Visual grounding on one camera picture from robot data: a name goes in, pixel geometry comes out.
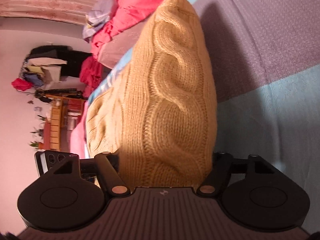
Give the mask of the red bed cover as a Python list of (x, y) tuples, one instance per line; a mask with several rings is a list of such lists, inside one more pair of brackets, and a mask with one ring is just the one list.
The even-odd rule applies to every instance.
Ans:
[(91, 53), (97, 60), (102, 46), (119, 33), (142, 22), (163, 0), (116, 0), (115, 13), (91, 38)]

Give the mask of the pile of clothes on rack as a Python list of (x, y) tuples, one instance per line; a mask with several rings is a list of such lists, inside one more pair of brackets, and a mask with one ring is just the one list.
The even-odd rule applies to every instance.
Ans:
[(83, 90), (80, 81), (83, 63), (91, 54), (70, 46), (48, 45), (33, 48), (23, 60), (18, 78), (11, 85), (16, 90), (63, 89)]

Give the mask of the light blue crumpled cloth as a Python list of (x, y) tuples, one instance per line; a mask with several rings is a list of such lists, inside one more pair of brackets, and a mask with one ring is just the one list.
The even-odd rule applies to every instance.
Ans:
[(82, 38), (89, 43), (91, 38), (112, 19), (117, 7), (117, 0), (97, 1), (88, 14), (86, 14)]

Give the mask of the red cloth at bedside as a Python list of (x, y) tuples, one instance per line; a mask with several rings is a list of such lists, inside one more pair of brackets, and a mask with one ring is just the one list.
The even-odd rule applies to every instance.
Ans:
[(79, 78), (80, 82), (85, 84), (82, 92), (84, 98), (88, 98), (101, 83), (103, 68), (104, 66), (96, 61), (93, 56), (89, 56), (82, 63)]

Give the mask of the yellow cable-knit sweater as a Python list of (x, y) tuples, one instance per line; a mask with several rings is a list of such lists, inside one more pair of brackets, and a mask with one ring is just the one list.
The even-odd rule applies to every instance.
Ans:
[(113, 85), (89, 106), (91, 157), (116, 153), (130, 188), (197, 188), (212, 170), (217, 99), (200, 19), (164, 0)]

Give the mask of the wooden shelf unit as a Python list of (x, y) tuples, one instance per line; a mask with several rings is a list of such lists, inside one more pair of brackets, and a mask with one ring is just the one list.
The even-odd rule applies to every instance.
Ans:
[(49, 95), (50, 112), (46, 118), (40, 150), (70, 151), (71, 132), (84, 112), (84, 99)]

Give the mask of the blue grey patterned bedsheet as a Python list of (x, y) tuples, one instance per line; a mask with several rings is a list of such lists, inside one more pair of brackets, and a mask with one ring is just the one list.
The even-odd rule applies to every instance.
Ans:
[[(200, 19), (212, 66), (213, 151), (258, 154), (284, 172), (310, 197), (305, 228), (318, 230), (319, 0), (187, 1)], [(89, 106), (113, 85), (134, 46)]]

